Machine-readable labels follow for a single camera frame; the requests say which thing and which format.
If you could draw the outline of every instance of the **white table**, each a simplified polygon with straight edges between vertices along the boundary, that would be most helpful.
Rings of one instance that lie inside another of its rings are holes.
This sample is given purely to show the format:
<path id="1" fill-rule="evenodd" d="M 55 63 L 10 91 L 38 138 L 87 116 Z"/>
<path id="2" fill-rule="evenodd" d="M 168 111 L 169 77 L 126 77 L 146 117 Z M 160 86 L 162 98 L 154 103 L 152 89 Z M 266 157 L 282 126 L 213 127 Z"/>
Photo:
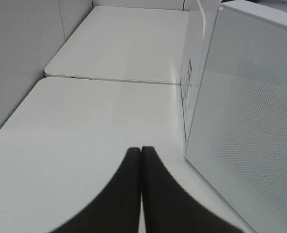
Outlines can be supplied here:
<path id="1" fill-rule="evenodd" d="M 46 76 L 178 84 L 189 12 L 98 6 Z"/>
<path id="2" fill-rule="evenodd" d="M 55 229 L 103 189 L 129 147 L 154 146 L 176 180 L 240 220 L 183 157 L 179 86 L 45 78 L 0 130 L 0 233 Z M 141 217 L 140 232 L 144 232 Z"/>

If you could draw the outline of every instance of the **gray wall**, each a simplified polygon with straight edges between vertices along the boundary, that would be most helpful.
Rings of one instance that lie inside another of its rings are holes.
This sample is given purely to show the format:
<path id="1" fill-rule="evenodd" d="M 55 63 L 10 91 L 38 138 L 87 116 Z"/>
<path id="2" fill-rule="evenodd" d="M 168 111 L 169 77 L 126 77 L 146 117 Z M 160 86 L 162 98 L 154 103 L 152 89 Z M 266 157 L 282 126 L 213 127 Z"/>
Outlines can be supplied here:
<path id="1" fill-rule="evenodd" d="M 199 10 L 199 3 L 197 2 L 197 0 L 185 0 L 184 10 L 185 11 Z"/>
<path id="2" fill-rule="evenodd" d="M 91 9 L 91 0 L 0 0 L 0 127 Z"/>
<path id="3" fill-rule="evenodd" d="M 95 6 L 182 10 L 183 0 L 93 0 Z"/>

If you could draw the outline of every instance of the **perforated panel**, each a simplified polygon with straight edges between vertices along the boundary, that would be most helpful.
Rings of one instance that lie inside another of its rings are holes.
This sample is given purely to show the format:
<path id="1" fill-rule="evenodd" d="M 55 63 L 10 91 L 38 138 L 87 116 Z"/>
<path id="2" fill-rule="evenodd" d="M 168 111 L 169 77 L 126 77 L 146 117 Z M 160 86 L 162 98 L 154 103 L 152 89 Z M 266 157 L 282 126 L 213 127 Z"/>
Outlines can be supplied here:
<path id="1" fill-rule="evenodd" d="M 210 156 L 287 224 L 287 83 L 245 60 L 235 76 Z"/>
<path id="2" fill-rule="evenodd" d="M 186 149 L 259 233 L 287 233 L 286 17 L 248 1 L 219 8 Z"/>

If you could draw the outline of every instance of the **desk surface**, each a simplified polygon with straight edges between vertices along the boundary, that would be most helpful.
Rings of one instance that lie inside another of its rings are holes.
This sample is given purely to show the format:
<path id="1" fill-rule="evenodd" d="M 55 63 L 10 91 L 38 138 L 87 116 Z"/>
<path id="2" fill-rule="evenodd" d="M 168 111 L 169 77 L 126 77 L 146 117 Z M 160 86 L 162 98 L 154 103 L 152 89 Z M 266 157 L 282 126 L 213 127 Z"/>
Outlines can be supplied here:
<path id="1" fill-rule="evenodd" d="M 188 17 L 186 11 L 96 7 L 46 66 L 46 76 L 179 83 Z"/>
<path id="2" fill-rule="evenodd" d="M 95 198 L 127 148 L 143 145 L 156 148 L 194 198 L 241 226 L 183 157 L 179 89 L 57 77 L 41 80 L 0 130 L 0 233 L 56 228 Z"/>

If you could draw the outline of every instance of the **perforated metal mesh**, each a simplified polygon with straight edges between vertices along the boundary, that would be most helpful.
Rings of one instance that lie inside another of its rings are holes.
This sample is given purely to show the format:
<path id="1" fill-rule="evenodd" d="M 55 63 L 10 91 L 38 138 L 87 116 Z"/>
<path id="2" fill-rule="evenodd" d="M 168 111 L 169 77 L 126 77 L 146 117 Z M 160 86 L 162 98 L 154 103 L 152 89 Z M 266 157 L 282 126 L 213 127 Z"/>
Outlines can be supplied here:
<path id="1" fill-rule="evenodd" d="M 240 60 L 210 156 L 287 225 L 287 82 Z"/>

